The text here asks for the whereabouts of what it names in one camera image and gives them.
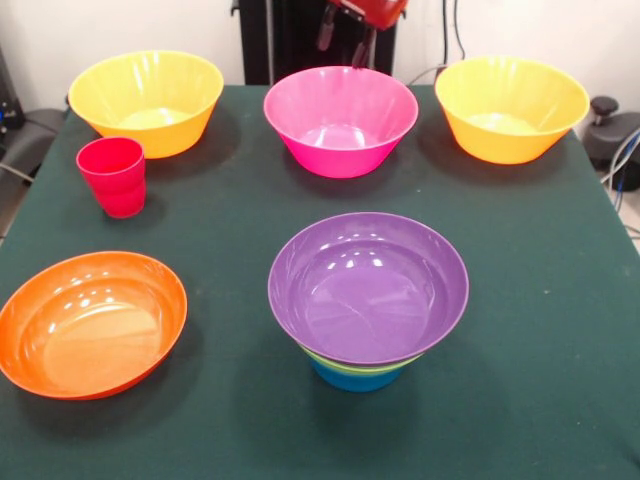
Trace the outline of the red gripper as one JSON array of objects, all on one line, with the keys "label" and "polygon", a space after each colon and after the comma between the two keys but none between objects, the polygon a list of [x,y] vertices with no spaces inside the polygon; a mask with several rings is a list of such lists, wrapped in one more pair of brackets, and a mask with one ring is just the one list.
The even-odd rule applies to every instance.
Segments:
[{"label": "red gripper", "polygon": [[326,51],[331,43],[334,31],[336,8],[366,27],[364,35],[352,57],[354,69],[368,68],[371,52],[374,49],[376,30],[387,30],[394,26],[400,16],[405,15],[408,0],[330,0],[321,20],[316,41],[319,51]]}]

